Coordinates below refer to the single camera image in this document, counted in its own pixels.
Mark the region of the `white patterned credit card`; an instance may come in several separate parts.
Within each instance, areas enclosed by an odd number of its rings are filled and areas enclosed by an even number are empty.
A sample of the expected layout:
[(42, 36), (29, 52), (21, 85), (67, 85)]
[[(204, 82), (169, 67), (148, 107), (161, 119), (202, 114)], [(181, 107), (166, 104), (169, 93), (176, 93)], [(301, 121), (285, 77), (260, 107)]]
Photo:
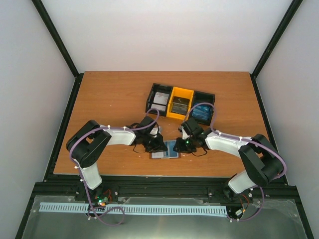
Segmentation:
[(151, 159), (162, 159), (164, 158), (164, 152), (151, 153)]

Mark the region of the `blue credit cards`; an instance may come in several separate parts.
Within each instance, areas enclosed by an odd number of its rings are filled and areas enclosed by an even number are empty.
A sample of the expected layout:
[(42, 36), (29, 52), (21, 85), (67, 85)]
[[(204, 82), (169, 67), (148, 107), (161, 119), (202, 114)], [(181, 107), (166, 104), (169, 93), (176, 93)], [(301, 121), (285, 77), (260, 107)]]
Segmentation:
[(167, 151), (164, 152), (164, 158), (169, 158), (169, 159), (179, 158), (179, 153), (174, 150), (176, 141), (168, 140), (168, 141), (165, 141), (164, 143), (167, 147)]

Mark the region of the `brown leather card holder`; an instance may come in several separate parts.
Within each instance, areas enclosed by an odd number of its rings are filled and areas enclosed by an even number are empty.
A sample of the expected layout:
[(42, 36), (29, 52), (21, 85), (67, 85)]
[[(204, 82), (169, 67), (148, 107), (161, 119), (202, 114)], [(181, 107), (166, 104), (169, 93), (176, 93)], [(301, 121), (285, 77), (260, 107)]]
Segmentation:
[(177, 159), (180, 158), (180, 153), (174, 151), (176, 141), (167, 140), (164, 141), (167, 151), (151, 153), (150, 159)]

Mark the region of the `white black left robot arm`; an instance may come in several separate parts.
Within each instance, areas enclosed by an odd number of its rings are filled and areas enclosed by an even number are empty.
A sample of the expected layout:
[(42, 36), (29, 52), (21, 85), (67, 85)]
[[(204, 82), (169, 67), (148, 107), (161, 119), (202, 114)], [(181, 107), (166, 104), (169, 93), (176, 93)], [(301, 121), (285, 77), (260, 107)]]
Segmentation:
[(124, 127), (103, 126), (95, 120), (86, 122), (67, 141), (66, 149), (79, 170), (81, 181), (87, 186), (87, 196), (95, 201), (104, 194), (97, 160), (110, 145), (142, 145), (147, 153), (167, 151), (158, 123), (149, 116), (140, 123)]

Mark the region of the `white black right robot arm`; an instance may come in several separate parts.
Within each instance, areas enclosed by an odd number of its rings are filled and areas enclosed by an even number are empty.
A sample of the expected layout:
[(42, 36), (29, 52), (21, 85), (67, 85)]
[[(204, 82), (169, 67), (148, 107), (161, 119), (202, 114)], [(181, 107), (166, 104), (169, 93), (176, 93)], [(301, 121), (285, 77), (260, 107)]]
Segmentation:
[(286, 163), (262, 134), (241, 137), (226, 134), (210, 127), (204, 130), (193, 118), (184, 121), (176, 139), (174, 150), (180, 153), (196, 153), (198, 148), (222, 151), (241, 159), (244, 171), (227, 183), (225, 194), (240, 194), (254, 187), (265, 187), (274, 179), (285, 175)]

